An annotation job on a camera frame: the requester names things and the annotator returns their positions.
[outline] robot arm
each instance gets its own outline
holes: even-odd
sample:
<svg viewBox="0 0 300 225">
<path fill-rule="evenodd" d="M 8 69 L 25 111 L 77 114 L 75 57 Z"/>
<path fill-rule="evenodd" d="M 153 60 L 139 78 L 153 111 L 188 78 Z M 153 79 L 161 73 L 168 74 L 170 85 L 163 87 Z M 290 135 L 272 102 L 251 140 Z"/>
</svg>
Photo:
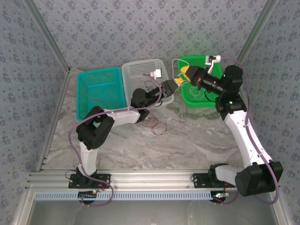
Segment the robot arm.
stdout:
<svg viewBox="0 0 300 225">
<path fill-rule="evenodd" d="M 206 63 L 212 67 L 213 61 L 218 59 L 218 56 L 210 56 L 206 58 Z M 243 72 L 237 66 L 228 66 L 219 79 L 208 73 L 208 71 L 211 71 L 211 67 L 204 69 L 186 66 L 181 69 L 181 72 L 198 90 L 204 88 L 206 91 L 218 95 L 216 98 L 216 110 L 233 133 L 243 157 L 244 168 L 233 168 L 229 165 L 212 165 L 210 173 L 213 176 L 210 178 L 235 185 L 242 196 L 272 192 L 275 190 L 275 184 L 270 171 L 261 159 L 261 155 L 269 162 L 277 181 L 280 179 L 283 168 L 280 162 L 273 162 L 264 150 L 250 121 L 247 123 L 247 126 L 255 144 L 261 151 L 260 154 L 255 150 L 247 134 L 245 127 L 247 109 L 239 95 L 243 82 Z"/>
<path fill-rule="evenodd" d="M 245 119 L 247 109 L 239 95 L 240 86 L 243 82 L 243 72 L 237 66 L 228 66 L 220 79 L 214 77 L 210 74 L 210 71 L 213 64 L 219 61 L 220 56 L 208 56 L 206 57 L 206 65 L 210 67 L 186 66 L 181 69 L 185 79 L 197 87 L 198 90 L 204 88 L 206 91 L 218 95 L 216 98 L 216 110 L 232 131 L 243 157 L 244 168 L 233 168 L 229 165 L 212 165 L 209 170 L 211 183 L 225 181 L 235 185 L 242 196 L 274 191 L 275 185 L 270 172 L 260 155 L 257 154 L 246 133 Z M 161 99 L 172 95 L 177 88 L 178 84 L 173 79 L 162 82 Z M 159 88 L 155 88 L 150 92 L 146 92 L 143 89 L 136 89 L 131 99 L 131 106 L 133 108 L 141 108 L 152 105 L 158 100 L 158 96 Z M 103 111 L 99 106 L 96 106 L 86 118 Z M 78 139 L 81 142 L 83 167 L 88 175 L 92 176 L 97 172 L 97 151 L 106 140 L 111 128 L 126 123 L 141 122 L 148 114 L 148 110 L 111 113 L 95 117 L 76 129 Z M 259 142 L 250 122 L 248 123 L 248 127 L 256 145 L 261 149 L 261 154 L 269 162 L 277 180 L 279 180 L 283 172 L 281 163 L 272 161 Z M 84 176 L 80 166 L 78 170 Z"/>
</svg>

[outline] yellow object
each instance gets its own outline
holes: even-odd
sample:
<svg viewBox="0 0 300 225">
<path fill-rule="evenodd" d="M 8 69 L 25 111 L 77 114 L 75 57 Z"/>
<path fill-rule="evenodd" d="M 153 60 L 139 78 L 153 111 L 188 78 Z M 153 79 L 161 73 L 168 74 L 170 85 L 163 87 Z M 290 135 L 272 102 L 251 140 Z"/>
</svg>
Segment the yellow object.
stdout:
<svg viewBox="0 0 300 225">
<path fill-rule="evenodd" d="M 190 79 L 188 78 L 188 76 L 186 75 L 186 72 L 187 72 L 188 68 L 189 68 L 189 66 L 182 67 L 182 68 L 180 69 L 180 71 L 182 72 L 182 75 L 186 78 L 186 80 L 187 80 L 188 82 L 191 83 L 191 80 L 190 80 Z"/>
<path fill-rule="evenodd" d="M 182 82 L 183 82 L 183 79 L 182 79 L 182 78 L 175 78 L 175 82 L 176 82 L 176 83 L 182 83 Z"/>
</svg>

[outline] cable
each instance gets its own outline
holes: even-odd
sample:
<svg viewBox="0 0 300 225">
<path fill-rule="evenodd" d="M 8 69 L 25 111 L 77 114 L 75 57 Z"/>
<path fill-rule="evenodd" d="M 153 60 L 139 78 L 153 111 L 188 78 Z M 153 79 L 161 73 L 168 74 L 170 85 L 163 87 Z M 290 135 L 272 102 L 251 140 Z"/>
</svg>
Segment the cable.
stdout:
<svg viewBox="0 0 300 225">
<path fill-rule="evenodd" d="M 145 125 L 144 122 L 145 122 L 145 121 L 148 121 L 148 120 L 155 120 L 156 123 L 155 123 L 154 125 Z M 154 128 L 155 128 L 157 125 L 159 125 L 159 124 L 165 124 L 165 131 L 163 131 L 163 132 L 160 133 L 160 134 L 157 134 L 157 133 L 154 131 Z M 144 120 L 142 121 L 142 126 L 143 126 L 143 127 L 146 127 L 146 128 L 151 128 L 152 134 L 157 135 L 157 136 L 164 135 L 164 134 L 167 132 L 167 124 L 166 124 L 165 122 L 158 122 L 158 118 L 156 118 L 156 116 L 148 117 L 148 118 L 144 119 Z"/>
<path fill-rule="evenodd" d="M 152 85 L 151 85 L 151 86 L 148 86 L 148 85 L 147 85 L 147 82 L 151 82 Z M 153 81 L 150 81 L 150 80 L 146 80 L 146 81 L 144 82 L 144 84 L 145 84 L 145 87 L 146 87 L 146 91 L 152 90 L 152 89 L 153 89 L 153 86 L 156 87 L 156 84 L 155 84 Z"/>
<path fill-rule="evenodd" d="M 247 113 L 246 113 L 245 128 L 246 128 L 246 131 L 247 131 L 247 134 L 248 134 L 248 136 L 249 136 L 249 139 L 250 139 L 251 143 L 253 144 L 255 150 L 257 151 L 257 153 L 258 153 L 258 154 L 260 155 L 260 157 L 262 158 L 263 162 L 266 164 L 266 166 L 267 166 L 268 170 L 270 171 L 270 174 L 271 174 L 271 176 L 272 176 L 272 178 L 273 178 L 273 180 L 274 180 L 274 184 L 275 184 L 275 198 L 274 198 L 273 201 L 271 201 L 271 202 L 266 202 L 266 201 L 260 199 L 259 197 L 257 197 L 256 195 L 255 195 L 255 197 L 256 197 L 259 201 L 261 201 L 261 202 L 263 202 L 263 203 L 265 203 L 265 204 L 267 204 L 267 205 L 273 205 L 273 204 L 275 204 L 275 203 L 277 202 L 277 200 L 278 200 L 278 198 L 279 198 L 279 186 L 278 186 L 278 181 L 277 181 L 277 178 L 276 178 L 276 176 L 275 176 L 275 173 L 273 172 L 273 170 L 272 170 L 271 166 L 269 165 L 268 161 L 267 161 L 266 158 L 262 155 L 262 152 L 261 152 L 261 151 L 259 150 L 259 148 L 257 147 L 257 145 L 256 145 L 256 143 L 255 143 L 255 141 L 254 141 L 254 139 L 253 139 L 253 137 L 252 137 L 252 135 L 251 135 L 251 133 L 250 133 L 249 127 L 248 127 L 248 121 L 249 121 L 249 117 L 250 117 L 251 105 L 250 105 L 250 91 L 249 91 L 249 84 L 248 84 L 248 78 L 247 78 L 246 71 L 245 71 L 244 67 L 242 66 L 242 64 L 241 64 L 239 61 L 237 61 L 237 60 L 235 60 L 235 59 L 233 59 L 233 58 L 224 57 L 224 58 L 221 58 L 221 60 L 232 60 L 232 61 L 236 62 L 236 63 L 239 65 L 239 67 L 242 69 L 242 71 L 243 71 L 243 74 L 244 74 L 244 77 L 245 77 L 245 81 L 246 81 L 247 100 L 248 100 L 248 110 L 247 110 Z"/>
<path fill-rule="evenodd" d="M 88 79 L 86 80 L 86 83 L 85 83 L 85 86 L 84 86 L 84 92 L 85 92 L 86 96 L 89 97 L 90 99 L 94 100 L 94 101 L 99 101 L 99 102 L 104 103 L 106 105 L 106 108 L 108 109 L 108 104 L 105 101 L 89 96 L 89 94 L 87 92 L 87 86 L 88 86 L 89 79 L 90 79 L 90 77 L 88 76 Z"/>
<path fill-rule="evenodd" d="M 69 177 L 67 177 L 67 172 L 69 172 L 69 171 L 76 172 L 76 170 L 67 170 L 67 171 L 65 172 L 65 177 L 66 177 L 68 180 L 70 180 L 70 179 L 71 179 L 71 177 L 70 177 L 70 178 L 69 178 Z"/>
<path fill-rule="evenodd" d="M 208 101 L 214 102 L 214 103 L 215 103 L 215 101 L 211 101 L 211 100 L 207 97 L 207 95 L 206 95 L 206 90 L 204 91 L 204 96 L 205 96 L 205 98 L 206 98 Z"/>
<path fill-rule="evenodd" d="M 163 100 L 160 100 L 159 102 L 160 102 L 160 105 L 157 105 L 157 106 L 155 105 L 154 107 L 160 107 L 163 104 Z"/>
<path fill-rule="evenodd" d="M 171 139 L 171 133 L 170 132 L 167 132 L 167 131 L 165 131 L 163 134 L 161 134 L 161 135 L 158 135 L 157 136 L 157 139 L 159 139 L 159 137 L 162 137 L 162 136 L 164 136 L 165 134 L 169 134 L 169 139 L 168 139 L 168 141 Z"/>
<path fill-rule="evenodd" d="M 189 93 L 190 93 L 192 96 L 194 96 L 195 98 L 196 98 L 196 97 L 199 97 L 199 96 L 201 95 L 201 91 L 198 91 L 198 94 L 197 94 L 197 95 L 194 95 L 194 94 L 193 94 L 193 90 L 198 90 L 198 88 L 192 86 L 192 87 L 189 89 Z"/>
<path fill-rule="evenodd" d="M 152 105 L 149 105 L 147 107 L 143 107 L 143 108 L 125 108 L 125 109 L 117 109 L 117 110 L 113 110 L 113 111 L 105 111 L 105 112 L 100 112 L 100 113 L 97 113 L 97 114 L 94 114 L 92 116 L 89 116 L 85 119 L 83 119 L 82 121 L 80 121 L 79 123 L 75 124 L 74 126 L 71 127 L 69 133 L 68 133 L 68 140 L 69 140 L 69 143 L 71 145 L 71 148 L 74 150 L 75 154 L 77 155 L 78 157 L 78 160 L 79 160 L 79 165 L 82 169 L 82 172 L 84 173 L 84 175 L 89 178 L 90 180 L 93 180 L 93 181 L 96 181 L 96 182 L 100 182 L 100 183 L 103 183 L 103 184 L 106 184 L 108 185 L 108 187 L 112 190 L 112 194 L 111 194 L 111 197 L 109 198 L 109 200 L 107 200 L 105 203 L 102 203 L 102 204 L 93 204 L 93 205 L 87 205 L 88 207 L 98 207 L 98 206 L 105 206 L 107 204 L 109 204 L 112 199 L 113 199 L 113 187 L 111 186 L 110 183 L 106 182 L 106 181 L 103 181 L 103 180 L 99 180 L 99 179 L 96 179 L 96 178 L 93 178 L 91 176 L 89 176 L 84 167 L 83 167 L 83 162 L 82 162 L 82 159 L 81 159 L 81 156 L 80 156 L 80 153 L 76 150 L 75 146 L 73 145 L 72 143 L 72 140 L 71 140 L 71 134 L 72 132 L 81 124 L 85 123 L 86 121 L 94 118 L 94 117 L 97 117 L 97 116 L 101 116 L 101 115 L 104 115 L 104 114 L 111 114 L 111 113 L 117 113 L 117 112 L 126 112 L 126 111 L 132 111 L 132 110 L 144 110 L 144 109 L 148 109 L 148 108 L 151 108 L 153 106 L 155 106 L 159 101 L 160 101 L 160 98 L 162 96 L 162 90 L 161 90 L 161 87 L 160 87 L 160 84 L 158 83 L 158 81 L 156 81 L 154 78 L 150 77 L 151 79 L 154 80 L 155 84 L 158 86 L 159 88 L 159 96 L 156 100 L 156 102 Z"/>
<path fill-rule="evenodd" d="M 178 85 L 180 85 L 180 84 L 183 83 L 183 81 L 182 81 L 181 83 L 178 83 L 178 82 L 176 82 L 176 80 L 175 80 L 175 78 L 174 78 L 174 66 L 173 66 L 173 62 L 174 62 L 175 60 L 179 60 L 179 61 L 185 62 L 185 63 L 187 63 L 188 66 L 189 66 L 189 63 L 186 62 L 186 61 L 184 61 L 184 60 L 181 60 L 181 59 L 173 59 L 173 60 L 172 60 L 172 78 L 173 78 L 173 80 L 174 80 L 175 83 L 177 83 Z"/>
<path fill-rule="evenodd" d="M 224 192 L 226 191 L 226 188 L 229 186 L 229 194 L 231 194 L 231 186 L 225 182 L 225 188 L 224 188 Z"/>
</svg>

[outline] red wire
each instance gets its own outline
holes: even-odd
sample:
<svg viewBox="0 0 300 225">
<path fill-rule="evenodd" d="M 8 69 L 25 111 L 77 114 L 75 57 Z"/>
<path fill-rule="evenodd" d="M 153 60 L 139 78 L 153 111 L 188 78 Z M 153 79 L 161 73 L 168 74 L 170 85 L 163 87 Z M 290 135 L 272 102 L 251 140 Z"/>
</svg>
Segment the red wire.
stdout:
<svg viewBox="0 0 300 225">
<path fill-rule="evenodd" d="M 157 125 L 159 124 L 165 124 L 165 131 L 160 133 L 160 134 L 157 134 L 155 131 L 154 131 L 154 127 L 156 127 Z M 155 124 L 153 127 L 151 127 L 151 132 L 154 134 L 154 135 L 157 135 L 157 136 L 160 136 L 160 135 L 163 135 L 165 132 L 167 131 L 167 124 L 165 122 L 159 122 L 157 124 Z"/>
<path fill-rule="evenodd" d="M 154 125 L 152 125 L 152 126 L 144 125 L 144 122 L 145 122 L 146 120 L 156 120 L 156 123 L 155 123 Z M 157 125 L 159 125 L 159 124 L 165 124 L 165 131 L 163 131 L 163 132 L 160 133 L 160 134 L 157 134 L 157 133 L 154 131 L 154 128 L 155 128 Z M 144 119 L 143 122 L 142 122 L 142 126 L 143 126 L 143 127 L 147 127 L 147 128 L 151 128 L 151 132 L 152 132 L 154 135 L 157 135 L 157 136 L 163 135 L 163 134 L 167 131 L 167 124 L 166 124 L 165 122 L 158 122 L 158 118 L 156 118 L 155 116 Z"/>
<path fill-rule="evenodd" d="M 144 122 L 145 122 L 146 120 L 153 120 L 153 119 L 156 120 L 156 123 L 155 123 L 154 125 L 152 125 L 152 126 L 144 125 Z M 143 127 L 147 127 L 147 128 L 151 128 L 151 127 L 153 127 L 153 126 L 155 126 L 155 125 L 157 125 L 157 124 L 158 124 L 158 119 L 157 119 L 155 116 L 146 118 L 146 119 L 144 119 L 144 120 L 142 121 L 142 126 L 143 126 Z"/>
<path fill-rule="evenodd" d="M 224 191 L 223 191 L 223 193 L 225 193 L 225 190 L 226 190 L 226 188 L 230 188 L 230 190 L 229 190 L 229 194 L 231 194 L 231 186 L 229 186 L 229 184 L 227 183 L 227 182 L 225 182 L 224 183 L 224 185 L 225 185 L 225 188 L 224 188 Z"/>
</svg>

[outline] teal basket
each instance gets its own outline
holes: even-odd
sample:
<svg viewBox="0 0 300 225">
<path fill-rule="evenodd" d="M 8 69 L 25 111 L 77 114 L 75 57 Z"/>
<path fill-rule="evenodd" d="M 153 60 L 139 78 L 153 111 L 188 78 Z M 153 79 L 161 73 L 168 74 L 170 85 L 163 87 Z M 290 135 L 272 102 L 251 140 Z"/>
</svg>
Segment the teal basket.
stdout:
<svg viewBox="0 0 300 225">
<path fill-rule="evenodd" d="M 181 57 L 180 59 L 188 62 L 190 66 L 199 66 L 199 67 L 205 68 L 206 67 L 205 57 L 206 57 L 205 55 L 191 55 L 191 56 Z M 181 73 L 180 69 L 185 66 L 187 66 L 187 64 L 185 62 L 178 60 L 177 67 L 178 67 L 179 73 Z M 221 70 L 221 66 L 219 63 L 214 64 L 211 74 L 213 76 L 221 78 L 222 70 Z M 204 89 L 200 90 L 201 93 L 199 96 L 198 96 L 198 93 L 199 93 L 198 90 L 192 89 L 191 92 L 192 92 L 192 94 L 194 94 L 196 96 L 195 97 L 190 94 L 191 87 L 193 87 L 193 85 L 191 85 L 189 82 L 185 82 L 185 84 L 183 84 L 180 87 L 182 99 L 184 100 L 184 102 L 186 103 L 186 105 L 188 107 L 196 108 L 196 107 L 214 107 L 215 106 L 214 102 L 210 102 L 204 96 L 204 91 L 205 91 Z M 213 93 L 206 92 L 206 95 L 207 95 L 208 99 L 210 99 L 212 101 L 215 101 L 215 99 L 217 97 L 217 95 L 215 95 Z"/>
<path fill-rule="evenodd" d="M 117 67 L 82 72 L 77 77 L 76 117 L 82 121 L 94 106 L 125 108 L 121 71 Z"/>
</svg>

